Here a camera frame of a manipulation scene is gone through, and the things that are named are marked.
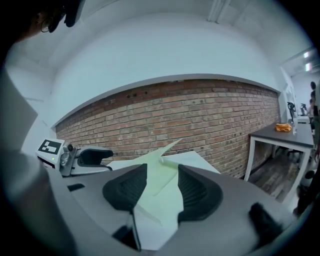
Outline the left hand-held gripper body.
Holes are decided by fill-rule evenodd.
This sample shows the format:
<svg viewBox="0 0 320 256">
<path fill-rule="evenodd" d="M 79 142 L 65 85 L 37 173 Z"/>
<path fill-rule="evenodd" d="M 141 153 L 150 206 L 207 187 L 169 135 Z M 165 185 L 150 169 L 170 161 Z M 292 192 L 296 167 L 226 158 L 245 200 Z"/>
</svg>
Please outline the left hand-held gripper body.
<svg viewBox="0 0 320 256">
<path fill-rule="evenodd" d="M 76 176 L 77 149 L 61 139 L 45 139 L 37 149 L 37 158 L 46 168 L 58 171 L 63 177 Z"/>
</svg>

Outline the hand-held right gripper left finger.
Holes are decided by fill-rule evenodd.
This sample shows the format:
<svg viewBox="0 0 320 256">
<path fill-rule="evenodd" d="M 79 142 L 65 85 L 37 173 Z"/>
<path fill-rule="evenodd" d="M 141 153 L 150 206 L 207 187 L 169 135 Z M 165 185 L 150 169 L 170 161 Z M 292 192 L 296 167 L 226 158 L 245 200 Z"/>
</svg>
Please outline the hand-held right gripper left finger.
<svg viewBox="0 0 320 256">
<path fill-rule="evenodd" d="M 102 195 L 117 211 L 133 212 L 147 186 L 146 163 L 109 180 L 102 188 Z"/>
</svg>

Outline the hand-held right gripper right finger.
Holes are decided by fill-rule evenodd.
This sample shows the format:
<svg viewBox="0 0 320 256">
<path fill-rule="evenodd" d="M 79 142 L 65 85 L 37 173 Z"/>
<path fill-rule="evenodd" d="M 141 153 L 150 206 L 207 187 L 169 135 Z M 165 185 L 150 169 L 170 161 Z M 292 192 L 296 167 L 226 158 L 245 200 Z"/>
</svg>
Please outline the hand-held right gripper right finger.
<svg viewBox="0 0 320 256">
<path fill-rule="evenodd" d="M 213 180 L 178 165 L 178 188 L 182 195 L 183 211 L 179 222 L 203 221 L 213 214 L 223 201 L 223 191 Z"/>
</svg>

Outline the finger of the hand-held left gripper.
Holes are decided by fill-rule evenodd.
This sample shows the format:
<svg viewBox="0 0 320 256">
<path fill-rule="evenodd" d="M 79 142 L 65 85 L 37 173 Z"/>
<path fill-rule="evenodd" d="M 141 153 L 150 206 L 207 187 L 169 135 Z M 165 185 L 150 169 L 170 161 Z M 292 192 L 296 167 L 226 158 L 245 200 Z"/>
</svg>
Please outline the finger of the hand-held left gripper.
<svg viewBox="0 0 320 256">
<path fill-rule="evenodd" d="M 113 155 L 113 151 L 108 149 L 84 149 L 77 158 L 77 164 L 79 166 L 103 166 L 102 160 Z"/>
<path fill-rule="evenodd" d="M 83 176 L 83 175 L 91 175 L 101 172 L 109 172 L 113 169 L 110 166 L 106 166 L 103 164 L 100 165 L 86 165 L 86 166 L 79 166 L 77 165 L 73 169 L 74 176 Z"/>
</svg>

